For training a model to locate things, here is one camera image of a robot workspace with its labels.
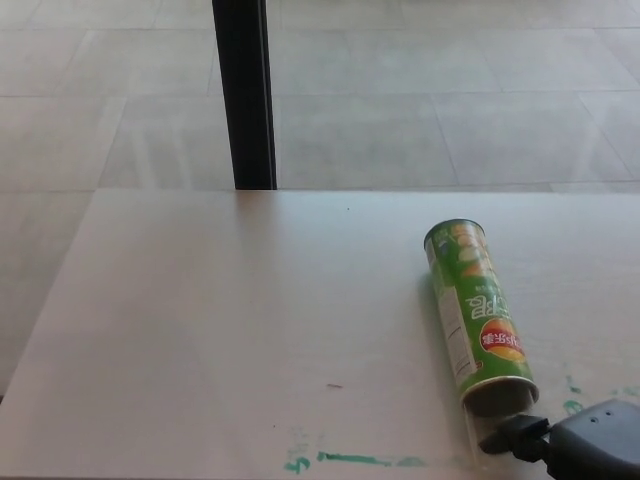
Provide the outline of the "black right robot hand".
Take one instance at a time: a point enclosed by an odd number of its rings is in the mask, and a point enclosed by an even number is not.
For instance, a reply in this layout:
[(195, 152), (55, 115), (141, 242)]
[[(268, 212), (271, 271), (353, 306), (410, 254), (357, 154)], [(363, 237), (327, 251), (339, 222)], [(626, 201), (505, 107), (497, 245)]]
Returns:
[(546, 464), (553, 479), (637, 479), (639, 406), (610, 399), (555, 424), (518, 414), (478, 443), (489, 455), (511, 453)]

